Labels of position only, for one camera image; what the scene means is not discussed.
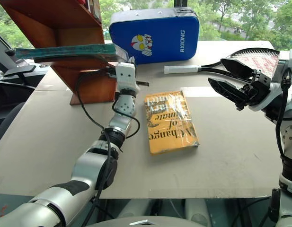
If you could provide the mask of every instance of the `window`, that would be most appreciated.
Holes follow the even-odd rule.
[[[173,7],[173,0],[99,0],[103,31],[110,40],[113,13]],[[199,40],[268,40],[277,50],[292,49],[292,0],[188,0],[198,15]],[[32,47],[0,6],[0,34],[14,47]]]

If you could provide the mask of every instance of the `cartoon sticker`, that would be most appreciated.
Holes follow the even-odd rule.
[[[136,49],[137,51],[141,51],[143,55],[151,56],[152,55],[152,44],[153,40],[151,39],[151,35],[136,35],[131,40],[131,47]]]

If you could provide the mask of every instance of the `book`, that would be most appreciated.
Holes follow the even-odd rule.
[[[152,155],[199,145],[182,91],[147,95],[144,104]]]
[[[16,56],[23,59],[48,59],[77,56],[95,56],[104,62],[127,62],[128,53],[115,44],[89,44],[78,46],[58,46],[39,49],[16,48]]]

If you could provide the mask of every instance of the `yellow book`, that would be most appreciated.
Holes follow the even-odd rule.
[[[148,95],[144,103],[152,155],[199,145],[182,91]]]

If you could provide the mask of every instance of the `green book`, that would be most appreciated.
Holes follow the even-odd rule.
[[[58,46],[39,49],[16,49],[16,56],[24,59],[49,59],[78,56],[93,56],[105,62],[128,61],[128,53],[115,44],[90,44],[79,46]]]

